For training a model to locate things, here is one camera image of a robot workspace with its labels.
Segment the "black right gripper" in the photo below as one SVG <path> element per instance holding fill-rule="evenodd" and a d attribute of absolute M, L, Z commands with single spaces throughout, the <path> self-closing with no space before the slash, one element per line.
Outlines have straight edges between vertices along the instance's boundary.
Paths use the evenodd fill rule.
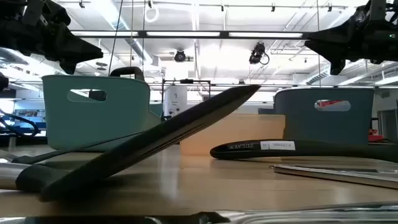
<path fill-rule="evenodd" d="M 398 0 L 368 0 L 358 6 L 354 21 L 311 32 L 304 46 L 330 61 L 330 74 L 345 68 L 346 53 L 353 38 L 354 56 L 372 63 L 398 62 Z"/>

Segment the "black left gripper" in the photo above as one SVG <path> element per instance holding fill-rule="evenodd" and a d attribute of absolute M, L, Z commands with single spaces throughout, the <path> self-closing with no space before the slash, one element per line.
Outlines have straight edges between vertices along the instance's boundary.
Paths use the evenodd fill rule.
<path fill-rule="evenodd" d="M 76 62 L 102 58 L 103 52 L 72 34 L 70 23 L 66 9 L 53 0 L 0 0 L 0 47 L 44 55 L 73 75 Z"/>

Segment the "red object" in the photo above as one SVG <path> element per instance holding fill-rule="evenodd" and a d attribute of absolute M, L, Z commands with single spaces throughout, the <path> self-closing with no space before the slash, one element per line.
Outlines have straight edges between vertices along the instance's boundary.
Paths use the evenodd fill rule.
<path fill-rule="evenodd" d="M 378 130 L 369 129 L 368 131 L 368 142 L 382 142 L 384 140 L 383 135 L 378 134 Z"/>

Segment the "black aluminium rig frame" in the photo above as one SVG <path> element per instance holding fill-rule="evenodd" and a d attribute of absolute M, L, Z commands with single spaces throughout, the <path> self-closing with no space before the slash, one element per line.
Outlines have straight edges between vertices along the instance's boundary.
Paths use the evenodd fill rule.
<path fill-rule="evenodd" d="M 137 37 L 139 39 L 271 39 L 271 40 L 306 40 L 309 32 L 249 32 L 249 31 L 167 31 L 167 30 L 73 30 L 72 34 L 81 38 L 119 39 Z"/>

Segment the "thin ceiling rail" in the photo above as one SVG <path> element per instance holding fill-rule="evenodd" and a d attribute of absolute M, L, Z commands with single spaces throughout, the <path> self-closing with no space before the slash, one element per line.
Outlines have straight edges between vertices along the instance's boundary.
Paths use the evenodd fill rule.
<path fill-rule="evenodd" d="M 268 4 L 268 5 L 239 5 L 239 4 L 198 4 L 200 7 L 221 7 L 224 6 L 226 8 L 233 8 L 233 7 L 256 7 L 256 8 L 269 8 L 271 9 L 272 7 L 275 8 L 282 8 L 282 9 L 309 9 L 309 10 L 315 10 L 317 8 L 319 9 L 328 9 L 331 7 L 333 10 L 345 10 L 349 9 L 350 6 L 342 6 L 342 5 L 335 5 L 335 4 L 326 4 L 324 6 L 288 6 L 288 5 L 274 5 L 274 4 Z M 149 8 L 149 4 L 147 2 L 123 2 L 122 7 L 145 7 Z M 192 4 L 190 3 L 185 3 L 185 2 L 154 2 L 152 3 L 152 7 L 157 7 L 157 8 L 178 8 L 178 9 L 190 9 L 192 7 Z"/>

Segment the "dark blue-grey plastic bin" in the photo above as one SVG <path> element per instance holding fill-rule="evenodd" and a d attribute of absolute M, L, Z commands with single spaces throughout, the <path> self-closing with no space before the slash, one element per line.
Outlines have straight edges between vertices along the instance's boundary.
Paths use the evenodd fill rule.
<path fill-rule="evenodd" d="M 373 99 L 370 88 L 286 89 L 257 112 L 285 116 L 286 139 L 367 144 Z"/>

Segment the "distant black frame bar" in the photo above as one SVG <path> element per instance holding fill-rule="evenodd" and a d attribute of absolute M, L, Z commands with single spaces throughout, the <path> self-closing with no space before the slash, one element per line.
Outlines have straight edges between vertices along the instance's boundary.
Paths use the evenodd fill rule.
<path fill-rule="evenodd" d="M 205 88 L 229 88 L 236 86 L 246 86 L 250 84 L 220 84 L 220 83 L 211 83 L 211 84 L 199 84 L 199 83 L 150 83 L 151 87 L 167 87 L 170 85 L 176 86 L 198 86 Z M 261 88 L 363 88 L 363 89 L 398 89 L 398 85 L 379 85 L 379 86 L 353 86 L 353 85 L 265 85 L 265 84 L 254 84 L 259 85 Z"/>

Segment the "white cabinet machine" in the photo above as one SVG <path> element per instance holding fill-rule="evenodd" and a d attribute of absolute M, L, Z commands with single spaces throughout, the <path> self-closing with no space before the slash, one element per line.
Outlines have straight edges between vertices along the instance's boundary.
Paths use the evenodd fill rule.
<path fill-rule="evenodd" d="M 187 87 L 172 85 L 165 91 L 164 116 L 175 116 L 185 111 L 187 106 Z"/>

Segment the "teal green plastic bin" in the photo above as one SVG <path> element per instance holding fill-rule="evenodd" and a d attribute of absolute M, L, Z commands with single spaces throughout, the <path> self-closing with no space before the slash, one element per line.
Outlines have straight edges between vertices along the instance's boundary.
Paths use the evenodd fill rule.
<path fill-rule="evenodd" d="M 47 141 L 53 149 L 107 151 L 160 123 L 145 81 L 46 75 L 42 83 Z"/>

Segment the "black slotted spatula steel handle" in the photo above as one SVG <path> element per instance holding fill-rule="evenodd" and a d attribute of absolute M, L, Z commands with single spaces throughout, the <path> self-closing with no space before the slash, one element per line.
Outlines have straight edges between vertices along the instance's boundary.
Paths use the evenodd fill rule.
<path fill-rule="evenodd" d="M 74 170 L 33 162 L 0 163 L 0 190 L 38 194 L 43 202 L 63 200 L 91 189 L 134 164 L 215 124 L 245 103 L 260 85 L 231 87 L 186 111 L 133 136 Z"/>

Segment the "grey metal cabinet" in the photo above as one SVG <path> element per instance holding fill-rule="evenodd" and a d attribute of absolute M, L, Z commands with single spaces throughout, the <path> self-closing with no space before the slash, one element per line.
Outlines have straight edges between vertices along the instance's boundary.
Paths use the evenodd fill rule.
<path fill-rule="evenodd" d="M 398 142 L 398 113 L 397 110 L 377 112 L 379 118 L 379 132 L 385 139 Z"/>

